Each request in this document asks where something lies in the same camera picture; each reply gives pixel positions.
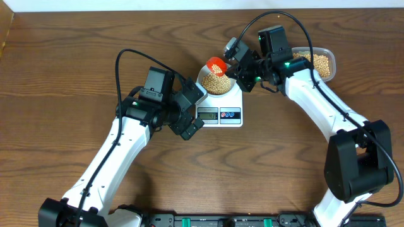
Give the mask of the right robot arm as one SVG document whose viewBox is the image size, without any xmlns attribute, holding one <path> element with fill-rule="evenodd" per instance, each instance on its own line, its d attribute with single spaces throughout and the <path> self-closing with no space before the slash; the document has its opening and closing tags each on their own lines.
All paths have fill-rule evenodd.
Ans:
<svg viewBox="0 0 404 227">
<path fill-rule="evenodd" d="M 306 226 L 384 226 L 382 217 L 354 212 L 401 177 L 392 158 L 389 127 L 382 120 L 369 122 L 339 99 L 312 62 L 294 54 L 282 26 L 260 30 L 258 40 L 259 52 L 239 38 L 228 42 L 224 54 L 234 64 L 227 76 L 245 92 L 256 83 L 273 85 L 308 114 L 328 141 L 324 164 L 328 189 Z"/>
</svg>

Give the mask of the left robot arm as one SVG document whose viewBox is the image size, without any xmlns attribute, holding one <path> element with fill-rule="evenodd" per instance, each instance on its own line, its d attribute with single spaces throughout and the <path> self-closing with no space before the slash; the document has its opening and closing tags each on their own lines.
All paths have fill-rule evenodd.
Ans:
<svg viewBox="0 0 404 227">
<path fill-rule="evenodd" d="M 188 78 L 174 91 L 173 82 L 174 73 L 151 67 L 145 85 L 119 101 L 102 147 L 61 200 L 44 201 L 39 226 L 146 226 L 144 215 L 130 207 L 109 210 L 129 167 L 155 131 L 167 125 L 188 140 L 202 128 L 203 121 L 188 110 L 206 98 L 206 90 Z"/>
</svg>

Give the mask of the red measuring scoop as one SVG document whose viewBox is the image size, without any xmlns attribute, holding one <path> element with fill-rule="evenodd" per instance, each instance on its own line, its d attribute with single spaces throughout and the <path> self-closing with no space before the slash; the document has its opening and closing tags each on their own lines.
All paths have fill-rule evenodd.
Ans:
<svg viewBox="0 0 404 227">
<path fill-rule="evenodd" d="M 207 68 L 211 73 L 218 77 L 222 77 L 227 71 L 226 63 L 219 57 L 211 57 L 206 62 Z"/>
</svg>

